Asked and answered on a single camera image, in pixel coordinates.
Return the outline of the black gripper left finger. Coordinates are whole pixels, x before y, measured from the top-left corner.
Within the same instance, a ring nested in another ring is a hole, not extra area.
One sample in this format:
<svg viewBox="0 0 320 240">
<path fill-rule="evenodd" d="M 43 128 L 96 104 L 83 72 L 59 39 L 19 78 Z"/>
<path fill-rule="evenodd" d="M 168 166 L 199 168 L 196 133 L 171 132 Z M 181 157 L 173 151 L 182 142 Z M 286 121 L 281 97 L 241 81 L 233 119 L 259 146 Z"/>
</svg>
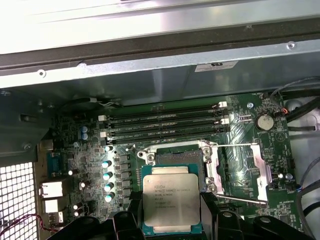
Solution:
<svg viewBox="0 0 320 240">
<path fill-rule="evenodd" d="M 126 211 L 114 213 L 104 222 L 82 216 L 53 234 L 51 240 L 141 240 L 142 193 L 132 192 Z"/>
</svg>

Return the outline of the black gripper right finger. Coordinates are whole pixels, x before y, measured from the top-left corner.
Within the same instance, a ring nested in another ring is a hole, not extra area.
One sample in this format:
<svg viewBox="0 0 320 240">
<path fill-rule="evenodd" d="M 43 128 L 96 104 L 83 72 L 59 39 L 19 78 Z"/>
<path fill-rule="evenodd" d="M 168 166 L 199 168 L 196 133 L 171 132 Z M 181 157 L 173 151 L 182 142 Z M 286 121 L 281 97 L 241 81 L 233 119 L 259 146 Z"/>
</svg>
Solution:
<svg viewBox="0 0 320 240">
<path fill-rule="evenodd" d="M 221 211 L 209 192 L 200 194 L 201 224 L 208 240 L 308 240 L 309 236 L 272 216 L 247 222 L 232 211 Z"/>
</svg>

